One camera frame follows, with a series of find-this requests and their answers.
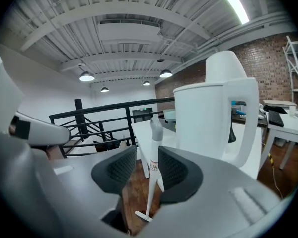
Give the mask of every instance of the staircase railing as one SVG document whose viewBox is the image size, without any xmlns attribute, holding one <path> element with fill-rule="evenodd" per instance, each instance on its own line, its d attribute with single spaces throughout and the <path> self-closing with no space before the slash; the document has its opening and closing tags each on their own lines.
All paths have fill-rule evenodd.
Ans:
<svg viewBox="0 0 298 238">
<path fill-rule="evenodd" d="M 71 124 L 72 122 L 77 121 L 76 119 L 66 122 L 64 124 L 61 124 L 60 126 L 64 126 L 68 128 L 70 131 L 74 129 L 78 129 L 78 133 L 75 135 L 71 135 L 70 139 L 73 138 L 81 138 L 82 141 L 84 139 L 88 138 L 89 136 L 98 136 L 101 137 L 103 142 L 97 142 L 97 143 L 91 143 L 91 144 L 77 144 L 77 145 L 61 145 L 60 151 L 63 155 L 64 158 L 67 156 L 82 156 L 82 155 L 89 155 L 93 153 L 83 153 L 83 154 L 66 154 L 64 152 L 64 148 L 75 148 L 75 147 L 85 147 L 85 146 L 106 146 L 108 148 L 109 145 L 114 145 L 118 144 L 121 141 L 126 141 L 127 145 L 129 145 L 129 140 L 132 145 L 136 145 L 135 142 L 135 136 L 133 133 L 132 129 L 132 118 L 139 118 L 139 117 L 145 117 L 145 116 L 150 116 L 154 114 L 161 114 L 163 111 L 157 111 L 157 112 L 150 112 L 150 113 L 144 113 L 141 115 L 135 115 L 132 116 L 130 115 L 130 107 L 135 107 L 135 106 L 143 106 L 143 105 L 148 105 L 148 104 L 158 104 L 158 103 L 164 103 L 164 102 L 172 102 L 174 101 L 174 97 L 167 97 L 167 98 L 159 98 L 159 99 L 150 99 L 150 100 L 142 100 L 142 101 L 133 101 L 133 102 L 124 102 L 124 103 L 117 103 L 117 104 L 111 104 L 111 105 L 106 105 L 106 106 L 100 106 L 100 107 L 94 107 L 94 108 L 87 108 L 87 109 L 78 109 L 74 111 L 68 111 L 64 113 L 59 113 L 55 115 L 50 115 L 49 118 L 51 120 L 52 124 L 55 124 L 56 119 L 60 118 L 67 118 L 67 117 L 79 117 L 83 116 L 83 123 L 77 123 L 77 124 Z M 120 117 L 120 118 L 114 118 L 114 119 L 106 119 L 106 120 L 100 120 L 100 121 L 95 121 L 92 122 L 91 120 L 87 119 L 84 115 L 85 114 L 90 114 L 90 113 L 96 113 L 96 112 L 101 112 L 101 111 L 108 111 L 108 110 L 115 110 L 115 109 L 125 109 L 126 116 L 125 117 Z M 112 122 L 112 121 L 118 121 L 118 120 L 127 120 L 128 127 L 124 128 L 118 128 L 114 130 L 109 130 L 109 131 L 104 131 L 103 124 L 107 122 Z M 118 131 L 124 131 L 128 130 L 130 136 L 127 138 L 122 138 L 122 139 L 116 139 L 113 137 L 113 133 L 118 132 Z"/>
</svg>

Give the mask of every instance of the white wall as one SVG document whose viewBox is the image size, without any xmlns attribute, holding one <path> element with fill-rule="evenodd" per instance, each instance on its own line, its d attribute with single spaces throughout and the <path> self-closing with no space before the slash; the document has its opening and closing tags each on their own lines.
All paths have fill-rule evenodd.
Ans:
<svg viewBox="0 0 298 238">
<path fill-rule="evenodd" d="M 104 106 L 115 103 L 155 99 L 154 81 L 150 86 L 143 86 L 138 80 L 122 80 L 108 82 L 106 86 L 109 92 L 102 93 L 102 84 L 88 84 L 76 82 L 51 70 L 28 57 L 0 44 L 0 55 L 7 73 L 15 84 L 24 93 L 25 98 L 19 107 L 19 111 L 39 120 L 50 122 L 49 115 L 75 110 L 74 99 L 82 99 L 83 108 Z M 132 110 L 139 108 L 153 108 L 157 111 L 157 105 L 145 105 L 132 107 Z M 125 117 L 125 109 L 111 110 L 86 114 L 91 121 L 114 119 Z M 62 124 L 74 120 L 74 117 L 56 119 L 55 124 Z M 113 130 L 128 127 L 127 120 L 104 123 L 105 130 Z M 115 138 L 122 135 L 129 137 L 129 131 L 115 132 Z"/>
</svg>

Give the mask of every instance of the metal shelving unit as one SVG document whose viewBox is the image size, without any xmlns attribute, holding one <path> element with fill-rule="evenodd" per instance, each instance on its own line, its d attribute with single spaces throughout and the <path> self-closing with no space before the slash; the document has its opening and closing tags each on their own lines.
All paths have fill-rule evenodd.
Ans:
<svg viewBox="0 0 298 238">
<path fill-rule="evenodd" d="M 292 102 L 294 102 L 294 92 L 298 92 L 298 89 L 294 89 L 293 84 L 293 73 L 296 73 L 298 76 L 298 41 L 292 42 L 289 38 L 289 36 L 286 36 L 287 38 L 287 44 L 285 47 L 283 47 L 284 54 L 287 61 L 287 66 L 289 70 L 289 76 L 290 76 L 290 83 L 291 83 L 291 91 L 292 91 Z M 295 64 L 293 61 L 290 61 L 290 56 L 294 57 Z"/>
</svg>

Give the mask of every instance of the red brick wall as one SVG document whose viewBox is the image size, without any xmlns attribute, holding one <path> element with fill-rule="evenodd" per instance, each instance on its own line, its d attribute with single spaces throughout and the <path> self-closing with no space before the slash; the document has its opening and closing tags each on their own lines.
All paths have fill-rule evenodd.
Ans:
<svg viewBox="0 0 298 238">
<path fill-rule="evenodd" d="M 246 75 L 256 78 L 260 99 L 291 100 L 290 76 L 282 48 L 287 42 L 286 35 L 293 41 L 298 40 L 294 33 L 277 34 L 231 49 L 243 65 Z M 173 96 L 173 90 L 177 87 L 204 81 L 205 60 L 157 84 L 156 97 Z M 174 108 L 174 103 L 158 104 L 159 110 L 168 108 Z"/>
</svg>

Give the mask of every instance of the keyboard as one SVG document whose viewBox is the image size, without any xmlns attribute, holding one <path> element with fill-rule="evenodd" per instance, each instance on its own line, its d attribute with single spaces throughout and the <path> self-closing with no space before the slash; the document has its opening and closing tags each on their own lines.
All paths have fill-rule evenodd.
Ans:
<svg viewBox="0 0 298 238">
<path fill-rule="evenodd" d="M 268 119 L 269 119 L 270 124 L 276 125 L 279 127 L 284 127 L 283 120 L 280 117 L 280 114 L 278 112 L 270 110 L 270 111 L 268 111 L 268 113 L 269 113 Z"/>
</svg>

